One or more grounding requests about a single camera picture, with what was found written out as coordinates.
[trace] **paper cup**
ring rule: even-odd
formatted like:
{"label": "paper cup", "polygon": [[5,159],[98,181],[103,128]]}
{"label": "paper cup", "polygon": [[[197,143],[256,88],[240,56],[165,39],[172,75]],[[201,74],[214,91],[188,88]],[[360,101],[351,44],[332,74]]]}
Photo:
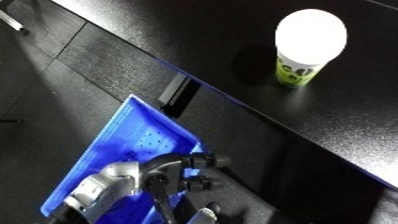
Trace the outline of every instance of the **paper cup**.
{"label": "paper cup", "polygon": [[307,84],[344,49],[344,23],[328,12],[305,9],[285,17],[275,33],[276,77],[289,87]]}

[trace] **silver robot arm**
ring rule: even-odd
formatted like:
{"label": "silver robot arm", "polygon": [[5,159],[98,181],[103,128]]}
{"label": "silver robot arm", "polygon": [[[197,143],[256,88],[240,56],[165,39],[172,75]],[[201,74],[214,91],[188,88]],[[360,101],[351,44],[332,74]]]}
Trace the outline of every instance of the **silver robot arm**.
{"label": "silver robot arm", "polygon": [[[165,223],[176,224],[169,195],[184,190],[212,190],[222,183],[204,176],[184,178],[184,169],[225,167],[229,163],[228,157],[203,153],[188,156],[165,154],[144,164],[111,163],[98,174],[86,177],[51,213],[48,224],[94,224],[116,201],[141,191],[152,194],[155,207]],[[202,220],[200,217],[209,215],[211,211],[206,212],[199,211],[189,223],[203,223],[194,220]]]}

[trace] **blue plastic bin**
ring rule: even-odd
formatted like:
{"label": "blue plastic bin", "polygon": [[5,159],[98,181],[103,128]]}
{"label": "blue plastic bin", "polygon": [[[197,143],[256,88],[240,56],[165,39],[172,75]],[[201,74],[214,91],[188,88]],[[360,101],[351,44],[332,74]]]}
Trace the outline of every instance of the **blue plastic bin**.
{"label": "blue plastic bin", "polygon": [[[117,161],[145,162],[161,154],[203,152],[199,140],[162,113],[131,96],[45,201],[41,212],[49,216],[87,176]],[[182,194],[174,196],[178,203]],[[160,223],[147,193],[121,199],[97,224]]]}

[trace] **green label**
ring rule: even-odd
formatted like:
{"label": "green label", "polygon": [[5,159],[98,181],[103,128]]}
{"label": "green label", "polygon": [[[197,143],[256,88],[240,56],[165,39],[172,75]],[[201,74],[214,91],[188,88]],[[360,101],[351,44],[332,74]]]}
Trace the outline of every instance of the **green label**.
{"label": "green label", "polygon": [[295,71],[285,64],[281,58],[278,57],[276,64],[276,76],[278,80],[287,86],[299,87],[307,84],[314,76],[319,72],[319,70],[314,70],[311,68],[303,69],[299,68]]}

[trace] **black tabletop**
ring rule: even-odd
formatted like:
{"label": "black tabletop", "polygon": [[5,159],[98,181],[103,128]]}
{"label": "black tabletop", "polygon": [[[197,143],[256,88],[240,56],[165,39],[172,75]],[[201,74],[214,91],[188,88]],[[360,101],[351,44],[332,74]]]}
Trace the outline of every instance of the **black tabletop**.
{"label": "black tabletop", "polygon": [[[398,187],[397,3],[53,1]],[[348,44],[309,85],[289,89],[273,75],[274,31],[305,8],[340,17]]]}

